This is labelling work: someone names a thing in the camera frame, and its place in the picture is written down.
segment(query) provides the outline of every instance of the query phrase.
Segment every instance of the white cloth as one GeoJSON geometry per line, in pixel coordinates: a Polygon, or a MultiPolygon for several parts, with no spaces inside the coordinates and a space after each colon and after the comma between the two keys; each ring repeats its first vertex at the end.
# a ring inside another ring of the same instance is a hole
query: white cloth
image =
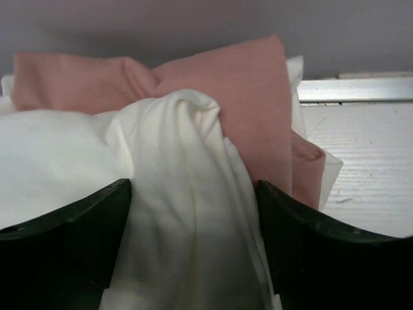
{"type": "MultiPolygon", "coordinates": [[[[288,78],[290,81],[291,96],[292,96],[292,130],[299,134],[303,139],[307,138],[307,132],[305,129],[303,114],[301,112],[301,106],[298,99],[298,85],[303,79],[304,72],[304,59],[303,56],[293,57],[287,59],[288,78]]],[[[14,75],[7,74],[1,79],[1,86],[3,88],[3,95],[9,96],[14,84],[14,75]]],[[[15,111],[13,103],[10,98],[6,98],[3,101],[0,100],[0,115],[2,113],[11,113],[15,111]]],[[[321,194],[319,201],[319,210],[321,210],[327,203],[328,196],[330,196],[333,184],[336,182],[338,174],[343,166],[343,162],[331,155],[326,150],[323,150],[326,154],[325,168],[323,172],[323,178],[321,180],[321,194]]]]}
{"type": "MultiPolygon", "coordinates": [[[[290,58],[287,60],[288,77],[290,79],[291,96],[292,96],[292,130],[299,134],[303,139],[308,140],[307,132],[299,104],[298,85],[303,79],[304,59],[302,56],[290,58]]],[[[338,174],[343,166],[343,162],[324,150],[326,155],[323,177],[321,179],[321,193],[319,201],[319,210],[322,210],[330,196],[333,184],[336,182],[338,174]]]]}
{"type": "Polygon", "coordinates": [[[14,74],[5,74],[0,81],[3,96],[9,96],[14,84],[14,74]]]}
{"type": "Polygon", "coordinates": [[[218,112],[182,90],[96,116],[0,116],[0,228],[130,178],[100,310],[270,309],[254,189],[218,112]]]}

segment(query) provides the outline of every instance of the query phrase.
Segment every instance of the pink towel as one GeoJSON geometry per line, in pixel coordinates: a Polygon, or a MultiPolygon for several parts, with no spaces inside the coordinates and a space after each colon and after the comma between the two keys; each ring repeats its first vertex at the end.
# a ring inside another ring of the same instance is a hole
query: pink towel
{"type": "Polygon", "coordinates": [[[291,94],[276,36],[219,48],[153,70],[128,57],[17,53],[12,100],[18,110],[89,114],[193,88],[221,106],[225,136],[253,181],[267,180],[318,207],[325,154],[291,131],[291,94]]]}

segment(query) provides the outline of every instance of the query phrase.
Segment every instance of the textured white surface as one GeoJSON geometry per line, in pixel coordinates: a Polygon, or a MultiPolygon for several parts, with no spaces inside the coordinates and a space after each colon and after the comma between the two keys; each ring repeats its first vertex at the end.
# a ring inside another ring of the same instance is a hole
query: textured white surface
{"type": "Polygon", "coordinates": [[[413,104],[304,107],[308,138],[344,161],[323,212],[392,236],[413,234],[413,104]]]}

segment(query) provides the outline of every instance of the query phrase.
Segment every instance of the clothing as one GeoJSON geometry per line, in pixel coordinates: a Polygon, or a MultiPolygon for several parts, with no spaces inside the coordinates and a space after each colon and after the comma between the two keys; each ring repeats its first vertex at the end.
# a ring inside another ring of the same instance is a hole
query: clothing
{"type": "Polygon", "coordinates": [[[254,189],[218,113],[212,98],[182,90],[95,116],[0,116],[2,227],[129,178],[101,310],[271,309],[254,189]]]}
{"type": "MultiPolygon", "coordinates": [[[[301,83],[303,79],[303,71],[304,71],[304,59],[302,56],[289,58],[287,60],[287,69],[288,69],[288,78],[290,80],[290,87],[291,87],[291,95],[292,95],[292,130],[297,132],[303,139],[307,140],[307,131],[305,129],[305,123],[303,119],[303,114],[301,112],[301,105],[298,99],[298,85],[301,83]]],[[[323,171],[323,176],[321,178],[321,190],[320,190],[320,197],[319,197],[319,205],[318,209],[321,210],[325,204],[327,203],[328,197],[330,196],[331,189],[333,184],[336,182],[338,174],[343,166],[343,162],[339,159],[334,157],[332,154],[327,152],[323,149],[325,153],[325,166],[323,171]]],[[[315,172],[317,173],[317,164],[314,164],[315,172]]],[[[307,163],[304,167],[300,169],[309,169],[307,172],[308,174],[312,174],[314,172],[311,171],[311,164],[307,163]]]]}
{"type": "Polygon", "coordinates": [[[0,97],[0,116],[10,113],[17,112],[15,105],[13,104],[10,96],[1,96],[0,97]]]}
{"type": "Polygon", "coordinates": [[[223,133],[251,180],[267,180],[317,208],[324,152],[291,131],[291,93],[276,36],[165,63],[153,70],[127,58],[17,53],[12,100],[18,110],[95,114],[192,88],[221,106],[223,133]]]}
{"type": "Polygon", "coordinates": [[[14,75],[13,74],[6,74],[1,78],[1,88],[3,91],[3,96],[9,96],[12,92],[14,84],[14,75]]]}

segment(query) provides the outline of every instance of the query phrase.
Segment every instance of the black plastic piece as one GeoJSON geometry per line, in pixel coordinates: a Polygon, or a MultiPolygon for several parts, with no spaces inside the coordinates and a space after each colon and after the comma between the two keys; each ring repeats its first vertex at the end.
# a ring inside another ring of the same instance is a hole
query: black plastic piece
{"type": "Polygon", "coordinates": [[[347,225],[265,181],[256,197],[283,310],[413,309],[413,237],[347,225]]]}
{"type": "Polygon", "coordinates": [[[98,310],[131,201],[122,179],[0,231],[0,309],[98,310]]]}

